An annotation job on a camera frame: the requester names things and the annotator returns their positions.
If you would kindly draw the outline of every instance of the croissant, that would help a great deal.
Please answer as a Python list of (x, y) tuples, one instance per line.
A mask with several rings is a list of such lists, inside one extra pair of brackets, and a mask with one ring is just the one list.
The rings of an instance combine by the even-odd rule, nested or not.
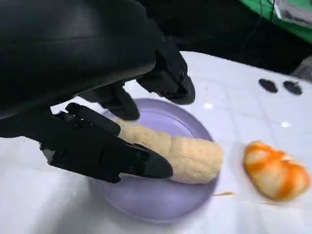
[(309, 175), (298, 161), (261, 141), (246, 147), (244, 167), (256, 188), (275, 201), (292, 200), (310, 186)]
[(207, 183), (217, 176), (221, 168), (223, 152), (214, 142), (170, 136), (120, 119), (114, 121), (121, 127), (121, 139), (144, 145), (170, 162), (174, 171), (171, 180), (188, 184)]

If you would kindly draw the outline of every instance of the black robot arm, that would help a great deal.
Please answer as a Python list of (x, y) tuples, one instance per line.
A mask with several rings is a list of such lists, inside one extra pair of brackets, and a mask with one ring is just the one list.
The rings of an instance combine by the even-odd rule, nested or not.
[(113, 183), (122, 172), (170, 177), (165, 158), (118, 138), (102, 115), (75, 103), (50, 110), (79, 95), (135, 120), (123, 89), (133, 79), (175, 103), (194, 101), (183, 57), (145, 9), (132, 0), (0, 4), (0, 137), (36, 140), (50, 165)]

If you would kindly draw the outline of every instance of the orange bread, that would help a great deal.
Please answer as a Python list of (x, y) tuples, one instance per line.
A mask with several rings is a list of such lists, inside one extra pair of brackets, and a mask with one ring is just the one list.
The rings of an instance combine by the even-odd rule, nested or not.
[(310, 186), (309, 175), (299, 162), (261, 141), (246, 147), (244, 167), (257, 189), (276, 201), (294, 199)]

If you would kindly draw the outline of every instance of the black dot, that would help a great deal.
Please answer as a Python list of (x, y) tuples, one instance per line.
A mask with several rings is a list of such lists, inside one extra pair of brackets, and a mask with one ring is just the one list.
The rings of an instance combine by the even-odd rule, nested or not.
[(270, 92), (270, 93), (277, 93), (277, 87), (274, 84), (274, 82), (267, 80), (267, 79), (260, 79), (259, 84), (261, 85), (262, 88), (264, 88), (266, 91)]
[(302, 89), (297, 82), (285, 81), (283, 86), (292, 94), (301, 95)]

